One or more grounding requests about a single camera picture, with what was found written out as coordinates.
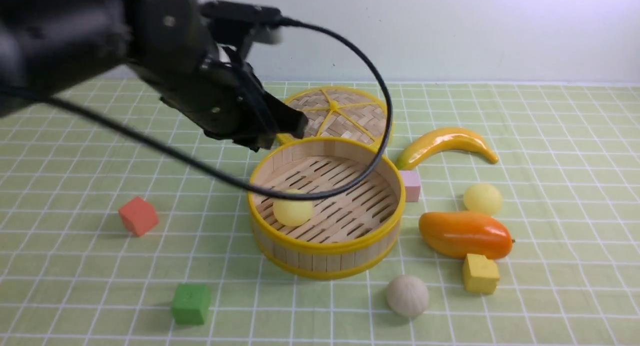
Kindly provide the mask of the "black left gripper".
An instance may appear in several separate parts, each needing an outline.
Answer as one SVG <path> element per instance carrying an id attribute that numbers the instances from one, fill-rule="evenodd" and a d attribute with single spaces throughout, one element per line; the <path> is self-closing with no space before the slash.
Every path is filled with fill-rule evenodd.
<path id="1" fill-rule="evenodd" d="M 304 138 L 306 114 L 265 91 L 246 60 L 249 50 L 214 41 L 201 4 L 125 0 L 131 27 L 126 65 L 207 137 L 253 152 L 272 149 L 277 134 Z"/>

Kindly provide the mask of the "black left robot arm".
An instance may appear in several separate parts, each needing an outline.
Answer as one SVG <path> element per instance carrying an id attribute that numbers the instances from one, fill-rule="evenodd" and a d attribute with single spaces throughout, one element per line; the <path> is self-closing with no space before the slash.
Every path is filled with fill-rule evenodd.
<path id="1" fill-rule="evenodd" d="M 207 137 L 253 151 L 302 138 L 307 116 L 265 91 L 246 56 L 281 12 L 227 0 L 1 0 L 1 84 L 51 96 L 126 65 Z"/>

